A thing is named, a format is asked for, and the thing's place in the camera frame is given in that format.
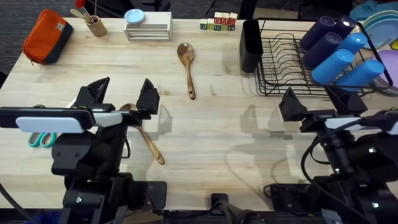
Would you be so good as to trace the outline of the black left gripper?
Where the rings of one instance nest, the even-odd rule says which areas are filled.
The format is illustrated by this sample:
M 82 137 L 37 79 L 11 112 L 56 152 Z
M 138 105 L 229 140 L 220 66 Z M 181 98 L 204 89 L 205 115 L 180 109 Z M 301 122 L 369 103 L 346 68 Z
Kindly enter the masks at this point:
M 82 86 L 74 102 L 75 107 L 106 107 L 103 103 L 110 77 L 102 78 Z M 54 175 L 117 175 L 121 160 L 130 158 L 131 148 L 127 140 L 130 126 L 141 126 L 144 119 L 157 114 L 160 96 L 153 83 L 146 78 L 136 104 L 136 111 L 124 105 L 127 111 L 122 122 L 106 128 L 99 128 L 94 134 L 61 134 L 52 146 L 52 174 Z M 127 155 L 123 156 L 124 147 Z

